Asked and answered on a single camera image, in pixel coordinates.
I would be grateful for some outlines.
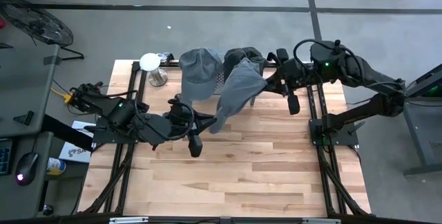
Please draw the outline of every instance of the keyboard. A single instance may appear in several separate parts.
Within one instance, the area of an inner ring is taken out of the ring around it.
[[[0,138],[0,176],[11,174],[14,142],[10,138]]]

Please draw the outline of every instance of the gray cap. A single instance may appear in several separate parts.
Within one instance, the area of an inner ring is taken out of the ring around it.
[[[185,101],[207,100],[215,91],[216,77],[223,70],[220,56],[210,48],[185,52],[178,61],[182,70],[181,93]]]
[[[259,74],[259,66],[247,58],[242,59],[222,87],[216,106],[217,120],[209,127],[209,132],[214,134],[221,131],[227,118],[239,113],[253,96],[261,93],[266,85],[266,80]]]

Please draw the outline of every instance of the concrete floor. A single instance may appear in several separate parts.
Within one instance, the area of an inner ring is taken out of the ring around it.
[[[280,6],[308,7],[308,0],[29,0],[34,3],[111,3],[156,6]],[[324,8],[440,9],[442,0],[316,0]],[[55,79],[66,88],[84,82],[108,82],[115,59],[138,59],[147,52],[172,52],[208,46],[224,53],[255,46],[262,53],[291,49],[314,37],[309,13],[209,11],[50,10],[74,32],[71,46],[86,54],[84,61],[64,62]],[[323,39],[341,39],[372,67],[409,82],[441,63],[438,40],[441,15],[319,14]],[[31,39],[11,25],[0,30],[0,42],[32,46]],[[308,46],[300,55],[308,60]],[[373,95],[365,88],[344,88],[348,102]],[[71,124],[93,117],[69,114],[62,101],[50,96],[48,113]],[[404,178],[405,169],[419,165],[403,116],[372,117],[358,130],[363,173],[372,212],[379,216],[441,222],[442,173]],[[48,198],[57,214],[69,214],[82,178],[59,183]]]

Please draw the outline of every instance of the paper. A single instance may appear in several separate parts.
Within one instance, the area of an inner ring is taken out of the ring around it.
[[[87,122],[81,122],[81,121],[74,121],[74,123],[72,124],[72,128],[74,129],[81,129],[84,128],[85,126],[95,126],[95,124],[93,123],[87,123]],[[88,135],[89,137],[93,137],[94,134],[90,133],[86,130],[77,130],[77,131],[81,131],[82,133]],[[63,159],[63,160],[69,160],[69,161],[75,161],[75,162],[90,162],[90,152],[76,147],[75,145],[69,143],[69,142],[65,142],[63,149],[60,152],[60,156],[58,157],[59,159]]]

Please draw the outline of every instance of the computer mouse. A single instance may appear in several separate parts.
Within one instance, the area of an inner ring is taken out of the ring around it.
[[[15,180],[18,185],[25,186],[34,180],[38,159],[39,154],[35,152],[26,153],[20,158],[15,169]]]

